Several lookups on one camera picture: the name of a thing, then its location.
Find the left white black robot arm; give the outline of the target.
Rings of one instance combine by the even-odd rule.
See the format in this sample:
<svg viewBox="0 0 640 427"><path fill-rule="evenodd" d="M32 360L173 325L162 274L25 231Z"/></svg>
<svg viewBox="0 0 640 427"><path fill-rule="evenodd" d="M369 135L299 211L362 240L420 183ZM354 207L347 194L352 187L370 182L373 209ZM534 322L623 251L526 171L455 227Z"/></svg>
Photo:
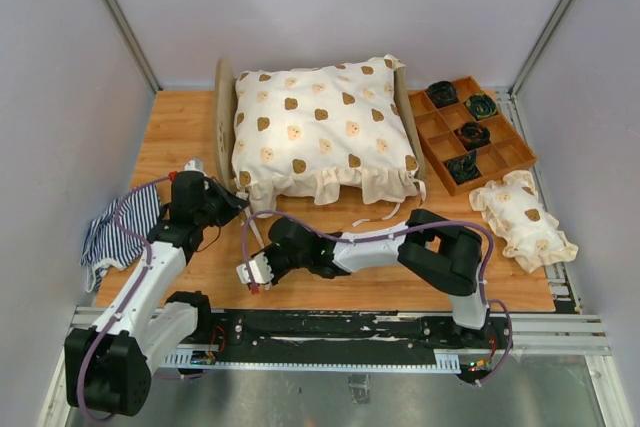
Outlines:
<svg viewBox="0 0 640 427"><path fill-rule="evenodd" d="M152 377L184 339L200 343L214 330L208 297L176 292L163 309L161 297L199 250L204 232L222 229L249 202L200 170L171 172L170 200L148 234L115 226L139 240L143 251L112 304L88 328L74 327L64 341L66 398L90 422L134 416L146 401Z"/></svg>

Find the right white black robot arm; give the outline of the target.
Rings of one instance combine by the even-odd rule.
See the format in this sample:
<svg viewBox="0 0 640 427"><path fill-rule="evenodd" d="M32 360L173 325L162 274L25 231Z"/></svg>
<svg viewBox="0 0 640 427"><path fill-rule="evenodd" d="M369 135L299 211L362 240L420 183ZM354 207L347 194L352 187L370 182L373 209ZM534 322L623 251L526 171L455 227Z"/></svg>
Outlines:
<svg viewBox="0 0 640 427"><path fill-rule="evenodd" d="M415 209L406 221L390 228L325 233L284 216L272 225L268 237L270 243L250 261L260 285L275 285L299 268L333 279L399 265L448 295L453 334L460 344L477 346L489 334L484 272L493 242L477 224Z"/></svg>

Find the bear print bed cushion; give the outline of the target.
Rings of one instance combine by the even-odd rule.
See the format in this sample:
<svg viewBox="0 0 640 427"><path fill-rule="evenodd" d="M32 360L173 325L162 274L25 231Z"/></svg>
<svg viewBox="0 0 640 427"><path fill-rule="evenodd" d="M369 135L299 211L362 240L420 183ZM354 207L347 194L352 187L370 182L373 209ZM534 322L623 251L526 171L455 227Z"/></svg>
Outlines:
<svg viewBox="0 0 640 427"><path fill-rule="evenodd" d="M318 206L344 186L363 204L426 196L424 159L392 55L290 71L245 71L235 82L232 178L255 211L280 196Z"/></svg>

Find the wooden pet bed frame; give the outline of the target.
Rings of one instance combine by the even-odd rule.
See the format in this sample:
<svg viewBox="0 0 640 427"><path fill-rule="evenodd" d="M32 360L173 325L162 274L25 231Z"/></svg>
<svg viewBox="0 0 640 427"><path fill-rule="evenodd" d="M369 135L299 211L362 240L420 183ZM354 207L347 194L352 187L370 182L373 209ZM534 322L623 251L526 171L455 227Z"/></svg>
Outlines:
<svg viewBox="0 0 640 427"><path fill-rule="evenodd" d="M426 160L409 100L405 70L404 64L399 61L395 62L393 70L394 102L418 163L415 177L418 180L425 181L427 178ZM235 90L236 80L231 60L227 57L220 57L215 70L215 100L213 103L214 159L218 180L232 192L238 190L231 162L232 151L236 141L234 132L235 115L238 106Z"/></svg>

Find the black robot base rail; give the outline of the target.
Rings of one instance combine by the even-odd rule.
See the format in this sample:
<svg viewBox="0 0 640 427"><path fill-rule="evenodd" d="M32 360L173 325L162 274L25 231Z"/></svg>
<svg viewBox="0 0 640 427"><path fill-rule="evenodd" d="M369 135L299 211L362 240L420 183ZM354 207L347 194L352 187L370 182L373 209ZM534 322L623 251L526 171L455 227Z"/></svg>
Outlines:
<svg viewBox="0 0 640 427"><path fill-rule="evenodd" d="M501 318L472 331L457 327L449 315L426 313L224 310L213 313L210 333L187 339L175 350L202 349L214 359L230 347L244 345L415 343L437 353L483 357L504 348L507 340Z"/></svg>

